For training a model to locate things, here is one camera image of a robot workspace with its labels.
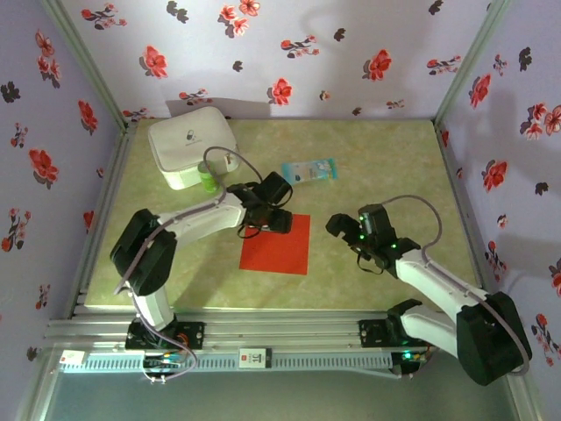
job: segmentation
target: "black base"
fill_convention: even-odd
[[[185,343],[191,349],[202,349],[204,323],[174,320],[161,333],[178,342]],[[135,320],[129,325],[124,348],[127,350],[180,349],[153,335],[139,320]]]

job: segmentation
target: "red square paper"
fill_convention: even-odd
[[[245,236],[255,233],[246,228]],[[244,239],[239,268],[276,272],[279,274],[308,274],[309,215],[293,215],[288,234],[262,232]]]

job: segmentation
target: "wire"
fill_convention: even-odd
[[[405,199],[405,198],[415,199],[415,200],[419,200],[419,201],[423,202],[424,204],[429,206],[430,210],[435,214],[435,217],[437,217],[437,222],[438,222],[437,236],[431,242],[424,245],[423,248],[421,249],[421,256],[423,257],[423,261],[424,261],[425,265],[427,267],[431,266],[436,272],[438,272],[449,283],[452,283],[456,288],[458,288],[460,291],[462,291],[465,295],[469,296],[470,298],[472,298],[473,300],[475,300],[476,302],[481,304],[481,306],[483,308],[485,308],[485,310],[487,310],[495,318],[495,320],[497,320],[497,322],[499,322],[499,324],[502,326],[502,328],[508,333],[510,338],[515,342],[516,346],[518,347],[518,351],[520,351],[520,354],[522,355],[522,368],[518,371],[513,371],[510,374],[518,376],[518,375],[525,375],[526,373],[528,373],[528,370],[529,370],[529,356],[528,356],[528,353],[526,352],[526,348],[524,348],[524,345],[520,341],[520,338],[518,338],[518,335],[516,335],[516,333],[512,329],[512,327],[510,327],[508,325],[507,321],[493,307],[491,307],[488,303],[486,303],[485,300],[483,300],[481,297],[477,296],[476,294],[473,294],[467,287],[465,287],[461,283],[457,282],[455,279],[450,277],[448,274],[446,274],[445,272],[443,272],[442,270],[440,270],[439,268],[434,266],[430,262],[429,258],[427,257],[427,249],[434,246],[442,237],[442,231],[443,231],[442,219],[440,218],[440,214],[438,213],[437,208],[435,208],[433,206],[433,204],[431,202],[429,202],[427,199],[425,199],[424,197],[417,196],[417,195],[400,195],[400,196],[392,197],[391,199],[388,199],[385,202],[382,202],[381,204],[384,205],[384,204],[391,203],[391,202],[394,202],[396,200]]]
[[[220,195],[220,197],[216,200],[214,200],[212,203],[203,205],[199,208],[189,208],[187,210],[185,210],[184,212],[180,213],[179,215],[177,215],[175,218],[170,218],[168,219],[168,221],[164,222],[163,224],[159,225],[153,232],[150,233],[150,235],[144,240],[144,242],[142,243],[142,246],[140,247],[140,249],[137,251],[137,254],[134,256],[134,259],[131,262],[131,265],[128,267],[128,269],[125,271],[123,277],[121,278],[121,281],[119,282],[119,284],[117,285],[117,287],[115,288],[115,290],[113,291],[113,294],[119,294],[120,292],[122,292],[123,290],[129,290],[129,292],[131,293],[131,298],[132,298],[132,303],[134,305],[134,309],[135,311],[138,313],[138,318],[140,319],[140,321],[142,322],[142,324],[144,325],[144,327],[152,334],[157,336],[158,338],[165,340],[167,343],[174,345],[182,350],[184,350],[188,355],[190,355],[193,358],[193,364],[191,364],[191,366],[185,368],[184,370],[178,372],[178,373],[173,373],[171,375],[161,375],[159,379],[157,379],[156,377],[150,377],[147,372],[143,369],[143,374],[146,378],[148,378],[151,382],[162,382],[165,383],[167,380],[172,380],[176,377],[179,377],[181,375],[184,375],[186,373],[189,373],[190,371],[193,371],[198,364],[198,359],[195,355],[195,353],[193,352],[193,350],[191,350],[190,347],[188,347],[185,344],[182,344],[181,342],[169,338],[167,335],[164,335],[163,333],[158,332],[153,326],[150,325],[150,323],[144,318],[144,316],[142,315],[142,312],[140,311],[140,308],[138,306],[138,303],[135,299],[134,293],[131,290],[131,285],[129,283],[129,278],[131,277],[132,273],[134,272],[134,269],[136,269],[138,263],[140,262],[140,259],[142,258],[143,254],[146,252],[146,249],[148,248],[148,246],[152,243],[152,241],[156,238],[156,236],[164,231],[167,227],[169,227],[171,224],[176,223],[178,221],[181,221],[182,219],[189,217],[191,215],[195,215],[196,213],[199,212],[203,212],[203,211],[207,211],[209,209],[214,208],[215,206],[218,206],[226,197],[226,193],[227,193],[227,188],[226,185],[224,184],[224,182],[218,177],[218,174],[214,171],[214,169],[212,168],[212,166],[209,165],[207,156],[209,154],[210,151],[212,150],[224,150],[228,153],[233,153],[234,155],[236,155],[240,160],[242,160],[245,164],[247,164],[247,166],[249,168],[252,169],[252,171],[255,173],[255,175],[259,178],[259,182],[263,182],[263,177],[261,176],[261,173],[251,164],[250,161],[248,161],[246,158],[244,158],[242,155],[240,155],[239,153],[237,153],[236,151],[232,151],[231,149],[227,148],[227,147],[223,147],[223,146],[211,146],[209,148],[207,148],[204,151],[204,154],[202,155],[202,161],[205,163],[207,169],[210,171],[210,174],[212,175],[212,177],[218,182],[218,184],[220,185],[220,187],[222,187],[222,193]]]

